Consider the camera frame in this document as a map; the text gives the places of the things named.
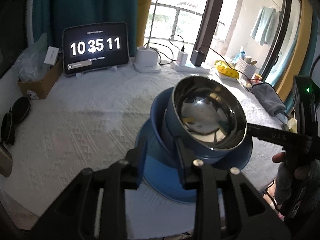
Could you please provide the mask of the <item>person's right hand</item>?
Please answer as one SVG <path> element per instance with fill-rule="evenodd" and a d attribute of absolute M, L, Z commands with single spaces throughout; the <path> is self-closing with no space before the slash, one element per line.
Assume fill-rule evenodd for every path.
<path fill-rule="evenodd" d="M 289 172 L 294 172 L 294 176 L 298 180 L 305 180 L 310 175 L 309 167 L 298 167 L 295 170 L 290 166 L 290 162 L 287 160 L 287 153 L 285 151 L 279 152 L 272 157 L 274 163 L 284 163 Z"/>

